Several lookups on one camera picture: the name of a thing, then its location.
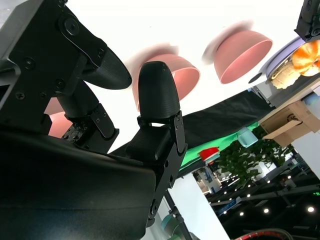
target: red object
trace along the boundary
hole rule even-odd
[[[211,147],[205,150],[202,150],[199,155],[202,158],[203,161],[208,160],[209,158],[211,158],[212,156],[216,155],[219,153],[219,148],[217,147]]]

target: metal bracket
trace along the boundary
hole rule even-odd
[[[63,12],[58,19],[58,27],[66,39],[84,53],[96,67],[100,67],[107,51],[107,44],[94,36],[70,12]]]

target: light blue cup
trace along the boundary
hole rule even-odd
[[[239,143],[245,148],[248,148],[258,142],[258,138],[247,127],[244,127],[238,131],[237,136]]]

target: pink ceramic bowl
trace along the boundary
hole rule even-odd
[[[49,136],[62,138],[63,135],[72,126],[72,122],[66,119],[65,112],[58,112],[50,115],[52,126],[50,128]]]
[[[162,54],[155,56],[146,62],[154,61],[166,63],[171,70],[180,101],[186,97],[197,85],[200,78],[200,72],[195,66],[193,66],[183,57],[175,54]],[[138,111],[140,111],[138,86],[139,81],[136,79],[133,81],[132,91],[135,105]]]
[[[222,84],[229,84],[252,70],[268,54],[273,42],[251,30],[238,32],[216,51],[214,68]]]

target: robotic arm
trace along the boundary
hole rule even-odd
[[[296,29],[306,43],[320,40],[320,1],[304,0]]]
[[[24,2],[0,31],[0,234],[138,240],[187,151],[177,89],[166,64],[146,63],[140,130],[126,157],[107,154],[119,130],[85,81],[115,90],[132,79],[65,4]],[[48,136],[52,97],[73,123],[62,139]]]

